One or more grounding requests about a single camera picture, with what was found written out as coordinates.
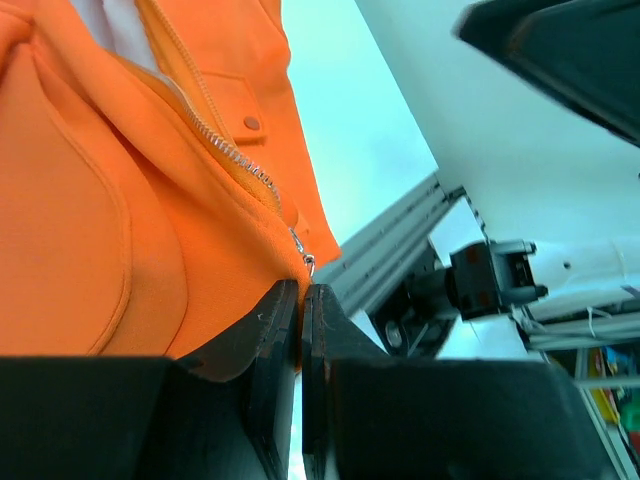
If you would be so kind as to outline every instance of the metal frame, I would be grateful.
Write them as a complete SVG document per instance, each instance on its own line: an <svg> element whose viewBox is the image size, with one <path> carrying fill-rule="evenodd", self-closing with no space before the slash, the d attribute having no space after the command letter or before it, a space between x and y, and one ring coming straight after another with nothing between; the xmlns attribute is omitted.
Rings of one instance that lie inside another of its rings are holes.
<svg viewBox="0 0 640 480"><path fill-rule="evenodd" d="M609 458L616 470L616 474L621 479L638 480L640 479L640 476L638 476L638 472L636 472L635 466L627 454L619 428L607 425L604 421L602 415L600 415L600 411L598 410L590 389L615 388L621 386L640 387L640 377L590 379L587 378L588 360L588 349L580 348L576 351L576 386L578 387L578 390L580 390L585 407L593 421L593 426L598 432L598 436L600 437L605 450L609 454Z"/></svg>
<svg viewBox="0 0 640 480"><path fill-rule="evenodd" d="M435 174L348 240L342 258L316 273L333 288L347 316L371 313L429 247L428 234L451 208Z"/></svg>
<svg viewBox="0 0 640 480"><path fill-rule="evenodd" d="M573 350L628 342L640 338L640 313L626 313L591 320L574 320L526 328L529 348Z"/></svg>

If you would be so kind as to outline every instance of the white cable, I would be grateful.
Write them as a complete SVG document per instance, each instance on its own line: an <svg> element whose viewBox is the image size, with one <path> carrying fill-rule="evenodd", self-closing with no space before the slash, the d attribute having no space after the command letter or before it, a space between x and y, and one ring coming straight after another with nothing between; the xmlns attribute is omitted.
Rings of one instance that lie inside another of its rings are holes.
<svg viewBox="0 0 640 480"><path fill-rule="evenodd" d="M603 312L602 310L598 310L597 308L587 307L587 313L589 314L589 331L591 332L591 336L593 338L598 338L596 332L593 329L593 314L596 313L601 317L612 318L610 313Z"/></svg>
<svg viewBox="0 0 640 480"><path fill-rule="evenodd" d="M516 308L512 305L510 318L527 333L533 333L533 330L545 331L547 329L542 323L527 315L526 311L522 307Z"/></svg>

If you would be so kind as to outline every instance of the snap button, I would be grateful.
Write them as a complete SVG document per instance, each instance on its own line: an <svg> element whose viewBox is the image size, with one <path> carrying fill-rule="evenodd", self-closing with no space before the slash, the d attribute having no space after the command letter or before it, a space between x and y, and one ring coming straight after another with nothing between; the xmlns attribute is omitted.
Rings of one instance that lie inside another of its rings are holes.
<svg viewBox="0 0 640 480"><path fill-rule="evenodd" d="M244 117L244 125L249 130L260 130L260 122L256 117Z"/></svg>

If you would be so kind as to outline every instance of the black plastic part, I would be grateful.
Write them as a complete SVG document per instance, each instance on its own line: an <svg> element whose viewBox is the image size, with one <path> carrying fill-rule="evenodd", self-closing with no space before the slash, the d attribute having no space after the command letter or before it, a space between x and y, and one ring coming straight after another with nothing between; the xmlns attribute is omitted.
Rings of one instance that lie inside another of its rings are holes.
<svg viewBox="0 0 640 480"><path fill-rule="evenodd" d="M527 259L535 251L535 244L519 240L476 243L451 255L455 289L449 292L457 295L451 303L462 319L509 313L512 306L547 295L547 287L535 284Z"/></svg>
<svg viewBox="0 0 640 480"><path fill-rule="evenodd" d="M297 296L179 361L0 358L2 478L286 479Z"/></svg>
<svg viewBox="0 0 640 480"><path fill-rule="evenodd" d="M632 143L640 141L640 3L579 0L527 17L512 60Z"/></svg>
<svg viewBox="0 0 640 480"><path fill-rule="evenodd" d="M399 285L369 318L385 350L391 355L406 356L411 342L409 332L405 328L406 323L413 323L417 319L417 314L413 309L412 299L409 298L405 284ZM400 346L394 346L389 343L386 334L389 322L394 322L398 328L398 333L402 339Z"/></svg>
<svg viewBox="0 0 640 480"><path fill-rule="evenodd" d="M614 478L577 389L553 365L341 359L328 390L340 480Z"/></svg>
<svg viewBox="0 0 640 480"><path fill-rule="evenodd" d="M638 144L638 2L492 0L459 37L578 115Z"/></svg>
<svg viewBox="0 0 640 480"><path fill-rule="evenodd" d="M453 277L451 268L443 268L408 282L413 306L420 315L424 318L456 318L458 295Z"/></svg>
<svg viewBox="0 0 640 480"><path fill-rule="evenodd" d="M308 480L337 478L329 445L327 390L331 362L385 356L344 314L331 287L312 285L302 327L302 455Z"/></svg>

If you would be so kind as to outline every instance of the orange jacket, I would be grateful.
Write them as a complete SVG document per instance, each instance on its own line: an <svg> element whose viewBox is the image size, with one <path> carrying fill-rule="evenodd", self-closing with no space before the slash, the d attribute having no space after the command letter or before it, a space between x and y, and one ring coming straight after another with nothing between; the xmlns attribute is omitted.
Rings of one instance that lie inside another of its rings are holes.
<svg viewBox="0 0 640 480"><path fill-rule="evenodd" d="M0 0L1 354L181 356L278 279L304 295L290 228L339 255L279 0L135 7L158 71L68 0Z"/></svg>

